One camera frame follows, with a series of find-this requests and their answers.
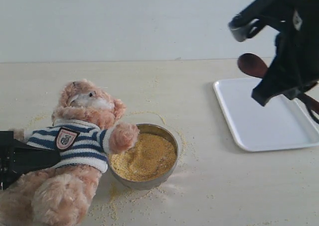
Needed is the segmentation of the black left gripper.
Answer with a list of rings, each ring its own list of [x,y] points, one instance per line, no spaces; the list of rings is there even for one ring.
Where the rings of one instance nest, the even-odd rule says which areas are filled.
[[[36,148],[13,139],[13,131],[0,132],[0,189],[14,182],[14,174],[25,174],[54,166],[60,161],[57,150]]]

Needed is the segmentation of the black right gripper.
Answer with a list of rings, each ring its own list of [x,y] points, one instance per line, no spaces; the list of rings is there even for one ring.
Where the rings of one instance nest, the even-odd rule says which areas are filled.
[[[265,107],[274,97],[295,99],[319,81],[319,0],[273,0],[272,10],[280,33],[276,57],[253,88],[251,98]]]

